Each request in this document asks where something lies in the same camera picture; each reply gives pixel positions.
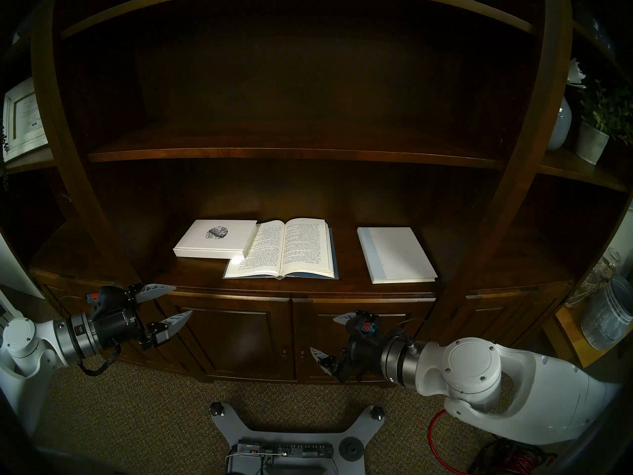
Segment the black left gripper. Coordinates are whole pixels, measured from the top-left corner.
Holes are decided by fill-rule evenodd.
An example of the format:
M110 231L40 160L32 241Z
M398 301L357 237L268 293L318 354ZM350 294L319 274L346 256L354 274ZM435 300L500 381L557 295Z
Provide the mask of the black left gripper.
M175 286L165 284L131 285L127 294L138 304L155 300L175 291ZM139 317L137 305L127 305L117 309L93 312L93 326L100 350L108 350L117 344L137 342L144 350L153 344L164 344L175 336L191 318L193 310L178 313L160 322L150 322L150 337Z

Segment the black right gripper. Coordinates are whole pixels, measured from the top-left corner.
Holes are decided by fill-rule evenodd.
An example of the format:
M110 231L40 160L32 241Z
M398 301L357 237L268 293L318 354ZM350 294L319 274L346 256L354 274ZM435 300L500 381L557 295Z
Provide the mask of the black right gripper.
M356 313L344 313L332 320L345 325L354 319ZM382 364L383 352L392 339L392 332L371 332L363 334L357 330L346 329L349 339L338 355L326 355L324 352L310 347L312 357L326 374L334 374L339 382L344 383L350 377L360 381L366 373L372 373L389 381Z

